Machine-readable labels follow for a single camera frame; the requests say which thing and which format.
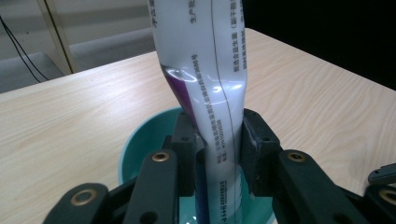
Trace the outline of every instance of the wire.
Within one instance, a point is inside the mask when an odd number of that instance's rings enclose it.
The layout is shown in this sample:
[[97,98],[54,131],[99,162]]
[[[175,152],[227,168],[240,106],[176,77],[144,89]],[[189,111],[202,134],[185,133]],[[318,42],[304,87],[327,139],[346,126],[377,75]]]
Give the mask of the wire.
[[18,39],[15,37],[14,34],[12,34],[11,30],[9,30],[8,26],[6,25],[6,23],[3,21],[2,17],[0,16],[0,21],[4,27],[4,29],[6,30],[6,33],[9,37],[9,39],[11,40],[12,44],[15,47],[15,50],[18,52],[18,54],[20,55],[23,63],[26,65],[27,69],[29,69],[29,72],[32,74],[32,76],[35,78],[35,80],[39,83],[41,83],[41,81],[35,76],[35,74],[33,73],[32,69],[29,67],[29,65],[27,64],[27,62],[23,59],[20,50],[17,47],[18,46],[21,48],[24,56],[29,60],[30,64],[35,68],[35,70],[46,80],[49,80],[46,76],[44,76],[44,74],[42,74],[38,68],[35,66],[35,64],[32,62],[32,60],[29,58],[29,56],[26,54],[26,52],[24,51],[23,47],[21,46],[20,42],[18,41]]

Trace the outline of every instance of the gray floor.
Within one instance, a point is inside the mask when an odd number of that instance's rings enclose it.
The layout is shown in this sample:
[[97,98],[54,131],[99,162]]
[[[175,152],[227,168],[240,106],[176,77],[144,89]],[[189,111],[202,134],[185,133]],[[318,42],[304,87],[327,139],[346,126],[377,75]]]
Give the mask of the gray floor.
[[[150,28],[79,43],[69,46],[69,48],[79,71],[114,63],[155,50]],[[29,54],[29,58],[48,79],[64,75],[44,52]],[[30,67],[40,81],[46,81],[33,66],[30,65]],[[37,80],[32,76],[20,57],[0,61],[0,93],[37,83]]]

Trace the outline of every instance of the light wood tabletop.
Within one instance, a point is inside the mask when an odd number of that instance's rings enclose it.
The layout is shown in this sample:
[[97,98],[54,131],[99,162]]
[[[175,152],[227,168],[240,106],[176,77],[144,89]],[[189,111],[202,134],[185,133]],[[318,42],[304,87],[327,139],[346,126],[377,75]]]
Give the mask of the light wood tabletop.
[[[396,162],[396,92],[247,29],[245,108],[362,194]],[[0,223],[41,223],[71,188],[118,185],[129,135],[176,97],[155,52],[0,94]]]

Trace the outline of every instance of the green bowl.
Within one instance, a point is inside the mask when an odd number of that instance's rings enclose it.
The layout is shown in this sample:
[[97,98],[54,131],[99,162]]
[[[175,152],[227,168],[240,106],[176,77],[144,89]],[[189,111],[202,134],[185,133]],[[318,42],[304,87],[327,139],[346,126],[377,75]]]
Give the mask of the green bowl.
[[[146,155],[161,149],[166,135],[172,135],[180,107],[165,110],[146,120],[129,137],[120,155],[119,183],[122,184],[139,174]],[[275,216],[271,206],[272,198],[253,197],[248,194],[248,185],[242,179],[242,223],[273,223]],[[195,198],[180,198],[179,223],[197,223]]]

